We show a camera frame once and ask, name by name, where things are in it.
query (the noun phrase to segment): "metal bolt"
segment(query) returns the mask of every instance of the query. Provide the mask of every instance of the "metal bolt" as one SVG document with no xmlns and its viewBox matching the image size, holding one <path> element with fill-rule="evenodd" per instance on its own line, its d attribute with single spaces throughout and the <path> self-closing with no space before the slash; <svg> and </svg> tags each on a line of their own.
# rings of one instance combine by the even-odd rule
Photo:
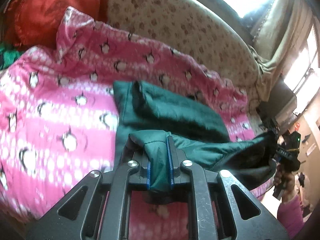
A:
<svg viewBox="0 0 320 240">
<path fill-rule="evenodd" d="M 130 166 L 130 167 L 135 167 L 137 165 L 138 165 L 138 163 L 136 161 L 134 161 L 134 160 L 128 161 L 128 166 Z"/>
<path fill-rule="evenodd" d="M 91 171 L 91 172 L 90 172 L 90 177 L 91 177 L 91 178 L 99 177 L 99 175 L 100 175 L 100 172 L 97 171 L 97 170 L 94 170 L 94 171 Z"/>
<path fill-rule="evenodd" d="M 222 171 L 220 171 L 220 176 L 225 177 L 225 178 L 229 178 L 231 176 L 231 173 L 230 173 L 230 171 L 222 170 Z"/>
<path fill-rule="evenodd" d="M 190 161 L 190 160 L 184 160 L 184 161 L 182 162 L 182 164 L 183 164 L 183 166 L 190 167 L 190 166 L 192 165 L 192 161 Z"/>
</svg>

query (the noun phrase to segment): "green jacket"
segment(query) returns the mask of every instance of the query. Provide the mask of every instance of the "green jacket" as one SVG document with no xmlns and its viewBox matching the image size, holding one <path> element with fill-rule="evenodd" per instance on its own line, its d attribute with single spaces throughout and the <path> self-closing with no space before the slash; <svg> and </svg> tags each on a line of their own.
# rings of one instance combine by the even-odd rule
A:
<svg viewBox="0 0 320 240">
<path fill-rule="evenodd" d="M 276 136 L 268 132 L 250 141 L 230 142 L 221 117 L 209 107 L 147 82 L 114 82 L 119 110 L 115 166 L 126 154 L 127 138 L 144 148 L 151 162 L 152 191 L 170 190 L 166 138 L 189 160 L 218 172 L 229 169 L 248 188 L 267 181 L 275 172 L 270 156 Z"/>
</svg>

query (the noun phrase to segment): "pink sleeve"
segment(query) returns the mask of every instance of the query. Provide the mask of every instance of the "pink sleeve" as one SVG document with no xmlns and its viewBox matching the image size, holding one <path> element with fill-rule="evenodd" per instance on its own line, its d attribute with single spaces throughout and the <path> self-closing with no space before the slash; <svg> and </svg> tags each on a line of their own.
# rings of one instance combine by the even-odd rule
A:
<svg viewBox="0 0 320 240">
<path fill-rule="evenodd" d="M 295 196 L 288 203 L 281 203 L 278 209 L 277 218 L 279 222 L 287 229 L 290 239 L 302 229 L 304 222 L 300 206 L 299 196 Z"/>
</svg>

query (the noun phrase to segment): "pink blanket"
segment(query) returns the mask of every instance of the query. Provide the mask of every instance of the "pink blanket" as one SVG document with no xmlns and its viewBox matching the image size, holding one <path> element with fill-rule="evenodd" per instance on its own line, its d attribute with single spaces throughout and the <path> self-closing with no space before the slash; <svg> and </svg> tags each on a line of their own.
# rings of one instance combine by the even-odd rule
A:
<svg viewBox="0 0 320 240">
<path fill-rule="evenodd" d="M 21 221 L 40 218 L 89 171 L 113 169 L 114 80 L 145 80 L 189 96 L 221 115 L 233 141 L 254 137 L 246 93 L 230 80 L 159 41 L 68 8 L 57 50 L 29 49 L 1 79 L 0 209 Z M 186 235 L 186 205 L 168 205 L 167 220 L 139 193 L 132 205 L 134 239 Z"/>
</svg>

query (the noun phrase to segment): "wall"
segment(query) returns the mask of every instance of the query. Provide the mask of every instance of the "wall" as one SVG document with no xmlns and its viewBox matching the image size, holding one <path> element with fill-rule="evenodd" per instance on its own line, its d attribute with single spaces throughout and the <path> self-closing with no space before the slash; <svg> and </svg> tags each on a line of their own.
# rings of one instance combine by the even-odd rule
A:
<svg viewBox="0 0 320 240">
<path fill-rule="evenodd" d="M 197 0 L 224 20 L 247 45 L 252 44 L 252 36 L 240 23 L 238 14 L 223 0 Z"/>
<path fill-rule="evenodd" d="M 300 143 L 300 153 L 298 159 L 300 162 L 306 161 L 300 166 L 299 171 L 305 173 L 310 179 L 311 188 L 309 191 L 309 201 L 313 207 L 315 207 L 320 199 L 320 148 L 317 143 L 316 136 L 312 133 L 304 115 L 298 119 L 298 122 L 300 123 L 298 132 L 301 134 L 301 141 L 306 135 L 311 134 L 306 143 Z M 316 143 L 317 147 L 309 156 L 307 156 L 306 152 L 313 143 Z"/>
</svg>

